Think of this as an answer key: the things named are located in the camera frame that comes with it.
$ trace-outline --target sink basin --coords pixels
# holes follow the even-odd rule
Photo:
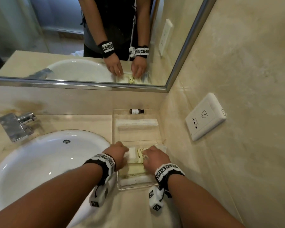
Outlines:
[[[0,163],[0,210],[40,184],[81,166],[109,146],[103,137],[83,130],[53,132],[20,146]],[[89,196],[68,227],[97,210],[90,206]]]
[[[115,82],[115,76],[100,63],[84,59],[70,59],[56,62],[47,68],[52,70],[46,79]]]

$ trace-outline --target beige marble countertop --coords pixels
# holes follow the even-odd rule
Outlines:
[[[37,115],[37,118],[31,124],[34,134],[22,142],[12,143],[0,125],[0,163],[20,145],[59,130],[87,130],[112,143],[112,115]],[[98,212],[75,227],[180,227],[172,200],[166,199],[164,203],[162,211],[154,213],[149,208],[147,188],[120,192],[116,186]]]
[[[15,51],[6,64],[0,69],[0,76],[27,77],[38,72],[50,64],[67,59],[85,59],[100,64],[105,63],[102,58],[75,57],[72,55],[61,55],[51,53],[37,53],[28,51]],[[132,73],[130,61],[120,61],[124,73]]]

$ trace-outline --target hand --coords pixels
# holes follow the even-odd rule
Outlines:
[[[147,59],[139,56],[135,57],[131,65],[133,77],[140,78],[146,72],[146,68],[147,68]]]
[[[116,53],[111,54],[109,57],[104,58],[104,62],[107,65],[107,69],[118,77],[123,75],[122,65]]]
[[[115,161],[115,171],[122,169],[127,164],[127,159],[124,158],[125,152],[128,152],[129,148],[124,146],[121,142],[116,142],[110,145],[103,153],[109,154]]]
[[[148,159],[143,161],[143,166],[150,174],[155,174],[161,165],[171,163],[169,156],[155,146],[144,150],[142,154],[148,156]]]

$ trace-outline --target chrome faucet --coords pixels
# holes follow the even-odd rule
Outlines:
[[[15,142],[34,133],[33,129],[27,124],[36,119],[37,117],[33,113],[26,113],[19,117],[14,113],[10,113],[0,117],[0,124],[10,140]]]

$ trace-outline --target mirror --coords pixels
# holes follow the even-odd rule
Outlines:
[[[214,3],[0,0],[0,85],[169,91]]]

